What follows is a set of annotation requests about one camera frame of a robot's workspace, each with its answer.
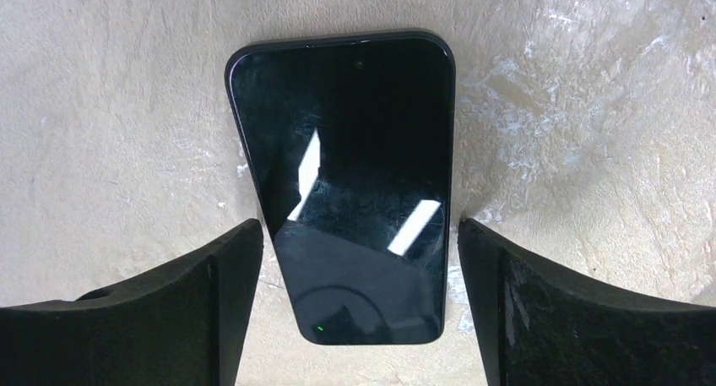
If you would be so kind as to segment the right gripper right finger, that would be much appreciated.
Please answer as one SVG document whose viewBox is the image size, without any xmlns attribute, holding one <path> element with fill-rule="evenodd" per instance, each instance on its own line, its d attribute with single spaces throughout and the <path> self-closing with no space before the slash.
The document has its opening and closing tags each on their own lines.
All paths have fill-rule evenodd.
<svg viewBox="0 0 716 386">
<path fill-rule="evenodd" d="M 488 384 L 714 384 L 713 307 L 595 280 L 472 219 L 458 252 Z"/>
</svg>

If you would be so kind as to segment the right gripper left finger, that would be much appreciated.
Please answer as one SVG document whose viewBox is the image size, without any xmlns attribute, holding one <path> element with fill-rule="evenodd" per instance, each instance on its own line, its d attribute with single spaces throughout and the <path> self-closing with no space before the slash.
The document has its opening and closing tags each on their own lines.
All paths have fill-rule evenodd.
<svg viewBox="0 0 716 386">
<path fill-rule="evenodd" d="M 79 299 L 1 311 L 4 385 L 232 385 L 263 256 L 249 219 Z"/>
</svg>

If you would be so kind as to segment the black phone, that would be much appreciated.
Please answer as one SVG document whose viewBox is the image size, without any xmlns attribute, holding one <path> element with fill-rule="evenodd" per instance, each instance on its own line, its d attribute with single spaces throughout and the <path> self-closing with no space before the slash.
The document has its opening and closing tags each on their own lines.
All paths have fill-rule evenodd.
<svg viewBox="0 0 716 386">
<path fill-rule="evenodd" d="M 456 66 L 428 30 L 264 41 L 225 86 L 301 335 L 443 332 Z"/>
</svg>

